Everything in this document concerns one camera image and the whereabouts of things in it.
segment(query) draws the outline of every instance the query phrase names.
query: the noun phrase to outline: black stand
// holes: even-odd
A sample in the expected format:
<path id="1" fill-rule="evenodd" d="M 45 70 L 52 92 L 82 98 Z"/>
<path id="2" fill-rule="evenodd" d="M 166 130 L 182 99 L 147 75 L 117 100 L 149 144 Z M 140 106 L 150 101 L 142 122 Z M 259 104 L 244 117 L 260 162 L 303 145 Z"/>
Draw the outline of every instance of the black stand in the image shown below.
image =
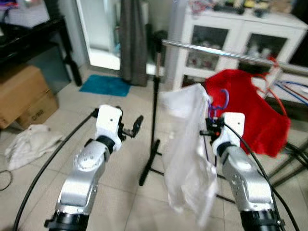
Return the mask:
<path id="1" fill-rule="evenodd" d="M 162 40 L 158 39 L 157 41 L 155 41 L 155 45 L 156 45 L 156 70 L 155 70 L 155 77 L 153 79 L 154 81 L 154 91 L 153 91 L 153 115 L 152 115 L 152 133 L 151 133 L 151 146 L 150 146 L 150 158 L 148 160 L 148 162 L 146 163 L 144 170 L 140 176 L 139 179 L 139 185 L 143 186 L 146 177 L 149 174 L 149 171 L 155 172 L 157 174 L 160 175 L 164 175 L 164 173 L 153 169 L 152 168 L 152 163 L 154 161 L 154 158 L 156 155 L 162 155 L 161 153 L 159 153 L 158 147 L 159 147 L 159 143 L 160 140 L 156 140 L 155 139 L 155 123 L 156 123 L 156 110 L 157 110 L 157 99 L 158 99 L 158 91 L 159 91 L 159 83 L 160 83 L 160 77 L 159 77 L 159 68 L 160 68 L 160 63 L 161 63 L 161 53 L 162 53 Z"/>
<path id="2" fill-rule="evenodd" d="M 156 73 L 156 76 L 154 77 L 154 92 L 153 92 L 153 115 L 152 115 L 152 136 L 151 136 L 151 147 L 150 147 L 150 158 L 148 160 L 148 162 L 146 163 L 144 170 L 140 176 L 139 179 L 139 185 L 143 186 L 146 177 L 149 174 L 149 171 L 158 173 L 160 175 L 164 175 L 164 173 L 157 171 L 156 169 L 152 168 L 152 163 L 154 161 L 154 158 L 156 155 L 162 155 L 161 153 L 159 153 L 158 147 L 159 147 L 159 143 L 160 140 L 156 140 L 154 142 L 155 139 L 155 123 L 156 123 L 156 109 L 157 109 L 157 99 L 158 99 L 158 90 L 159 90 L 159 83 L 160 83 L 160 78 L 157 76 L 159 73 Z"/>
<path id="3" fill-rule="evenodd" d="M 281 170 L 283 170 L 287 165 L 289 165 L 295 159 L 298 160 L 302 164 L 302 166 L 298 167 L 294 172 L 290 173 L 289 175 L 283 176 L 279 180 L 275 181 L 272 184 L 273 187 L 277 187 L 285 183 L 287 180 L 301 173 L 305 169 L 308 170 L 308 154 L 305 152 L 305 150 L 308 148 L 308 140 L 304 142 L 299 148 L 297 148 L 296 146 L 290 143 L 287 143 L 285 148 L 287 150 L 290 150 L 289 158 L 284 163 L 282 163 L 280 166 L 278 166 L 275 170 L 273 170 L 269 174 L 269 178 L 274 177 L 276 174 L 278 174 Z"/>

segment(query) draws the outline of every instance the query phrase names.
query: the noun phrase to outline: tripod base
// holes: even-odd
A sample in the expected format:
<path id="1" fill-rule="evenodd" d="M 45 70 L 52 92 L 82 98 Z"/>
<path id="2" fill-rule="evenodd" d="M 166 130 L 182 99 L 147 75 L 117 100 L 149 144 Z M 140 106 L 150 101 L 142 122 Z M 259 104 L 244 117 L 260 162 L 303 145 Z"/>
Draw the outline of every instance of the tripod base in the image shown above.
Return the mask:
<path id="1" fill-rule="evenodd" d="M 148 162 L 146 163 L 144 170 L 143 170 L 143 172 L 140 176 L 140 179 L 139 179 L 139 185 L 140 186 L 144 185 L 145 179 L 148 176 L 149 171 L 155 172 L 155 173 L 160 174 L 162 176 L 164 175 L 164 173 L 157 171 L 156 169 L 152 168 L 152 163 L 154 161 L 155 156 L 161 155 L 161 153 L 157 152 L 159 144 L 160 144 L 160 140 L 156 140 L 152 149 L 151 149 L 150 158 L 149 158 Z"/>

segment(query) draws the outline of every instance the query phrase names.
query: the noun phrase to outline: white towel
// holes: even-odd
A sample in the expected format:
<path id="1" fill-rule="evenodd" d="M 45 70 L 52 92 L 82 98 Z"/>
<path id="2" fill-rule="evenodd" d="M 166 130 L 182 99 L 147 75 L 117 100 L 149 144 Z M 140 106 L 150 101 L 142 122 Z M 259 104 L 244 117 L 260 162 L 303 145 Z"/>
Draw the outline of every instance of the white towel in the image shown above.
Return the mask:
<path id="1" fill-rule="evenodd" d="M 8 170 L 20 168 L 46 152 L 53 152 L 61 138 L 61 133 L 50 131 L 46 125 L 30 125 L 5 150 Z"/>

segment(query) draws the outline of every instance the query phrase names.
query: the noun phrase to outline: metal pole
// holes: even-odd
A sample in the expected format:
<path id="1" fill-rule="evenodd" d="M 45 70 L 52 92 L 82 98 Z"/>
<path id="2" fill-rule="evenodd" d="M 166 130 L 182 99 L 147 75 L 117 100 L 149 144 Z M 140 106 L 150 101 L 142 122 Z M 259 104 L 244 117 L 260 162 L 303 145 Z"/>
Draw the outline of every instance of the metal pole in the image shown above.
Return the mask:
<path id="1" fill-rule="evenodd" d="M 268 59 L 259 59 L 259 58 L 254 58 L 248 55 L 243 55 L 243 54 L 239 54 L 235 52 L 221 51 L 221 50 L 217 50 L 213 48 L 195 46 L 195 45 L 171 41 L 171 40 L 164 39 L 163 45 L 185 48 L 185 49 L 192 50 L 192 51 L 201 51 L 201 52 L 209 53 L 209 54 L 216 55 L 216 56 L 225 56 L 229 58 L 238 59 L 243 62 L 254 62 L 255 64 L 259 64 L 262 66 L 274 66 L 275 65 L 273 61 L 268 60 Z M 308 68 L 305 68 L 305 67 L 292 65 L 292 64 L 286 64 L 286 63 L 279 63 L 279 67 L 286 73 L 308 76 Z"/>

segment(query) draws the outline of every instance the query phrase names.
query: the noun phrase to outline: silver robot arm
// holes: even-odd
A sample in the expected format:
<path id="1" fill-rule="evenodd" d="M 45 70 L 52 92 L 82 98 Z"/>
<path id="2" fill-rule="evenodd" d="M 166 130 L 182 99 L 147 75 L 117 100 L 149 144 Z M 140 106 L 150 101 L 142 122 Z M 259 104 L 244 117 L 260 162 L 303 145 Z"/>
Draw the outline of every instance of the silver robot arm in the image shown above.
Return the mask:
<path id="1" fill-rule="evenodd" d="M 65 180 L 55 213 L 45 227 L 51 231 L 85 231 L 98 190 L 98 180 L 113 151 L 121 148 L 126 136 L 135 137 L 143 116 L 134 123 L 133 130 L 123 128 L 122 110 L 109 105 L 99 109 L 95 139 L 90 139 L 74 158 L 73 170 Z"/>
<path id="2" fill-rule="evenodd" d="M 240 148 L 239 138 L 224 125 L 228 124 L 243 135 L 244 119 L 241 113 L 222 115 L 218 125 L 214 126 L 216 129 L 220 127 L 221 130 L 212 143 L 213 151 L 220 156 L 222 172 L 231 186 L 244 230 L 278 231 L 281 221 L 277 220 L 274 211 L 270 185 L 258 172 L 257 165 Z"/>

